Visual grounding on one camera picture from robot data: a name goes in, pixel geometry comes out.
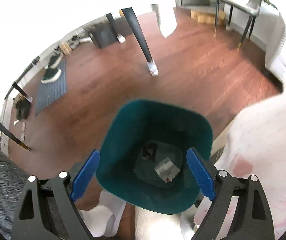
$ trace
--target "pink patch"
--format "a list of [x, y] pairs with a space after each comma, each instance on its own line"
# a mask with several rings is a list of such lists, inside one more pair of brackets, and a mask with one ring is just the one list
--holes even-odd
[[236, 161], [232, 162], [235, 164], [234, 165], [231, 164], [231, 169], [234, 175], [239, 178], [242, 178], [244, 175], [250, 174], [253, 169], [252, 164], [249, 163], [242, 156], [236, 155], [235, 158], [236, 158]]

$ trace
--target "teal trash bin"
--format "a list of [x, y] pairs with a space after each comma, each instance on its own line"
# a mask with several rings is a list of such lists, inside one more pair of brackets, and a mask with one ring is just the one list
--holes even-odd
[[[208, 160], [212, 129], [200, 114], [149, 100], [131, 101], [115, 117], [102, 144], [96, 171], [100, 185], [112, 194], [163, 214], [178, 214], [195, 203], [199, 187], [186, 162], [195, 147]], [[138, 179], [133, 169], [142, 147], [150, 140], [178, 147], [183, 155], [179, 174], [166, 187]]]

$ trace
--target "blue gripper pad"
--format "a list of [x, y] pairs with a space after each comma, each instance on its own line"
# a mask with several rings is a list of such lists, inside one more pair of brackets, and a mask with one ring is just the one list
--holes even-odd
[[94, 150], [73, 180], [73, 189], [70, 194], [70, 199], [73, 202], [83, 196], [99, 163], [100, 153], [98, 150]]
[[213, 201], [216, 198], [214, 180], [202, 164], [201, 160], [194, 153], [193, 149], [190, 148], [187, 150], [186, 160], [203, 195]]

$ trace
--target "shoe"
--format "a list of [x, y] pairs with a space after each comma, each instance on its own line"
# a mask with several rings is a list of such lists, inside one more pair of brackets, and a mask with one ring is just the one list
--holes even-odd
[[59, 79], [61, 74], [62, 74], [62, 70], [60, 70], [59, 68], [54, 68], [54, 69], [49, 68], [48, 70], [46, 70], [41, 82], [43, 84], [53, 83]]
[[53, 55], [53, 56], [50, 58], [49, 63], [48, 63], [48, 65], [45, 67], [45, 69], [48, 69], [48, 68], [57, 68], [57, 66], [61, 63], [63, 57], [64, 57], [64, 54], [63, 54], [63, 53]]

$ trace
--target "baseboard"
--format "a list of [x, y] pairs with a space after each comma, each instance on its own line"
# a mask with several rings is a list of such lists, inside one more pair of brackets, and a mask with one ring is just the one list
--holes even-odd
[[[231, 22], [230, 23], [230, 28], [236, 30], [238, 33], [243, 34], [244, 33], [244, 28]], [[261, 41], [257, 36], [255, 36], [255, 34], [252, 33], [250, 40], [255, 43], [260, 49], [262, 49], [263, 51], [266, 50], [266, 44]]]

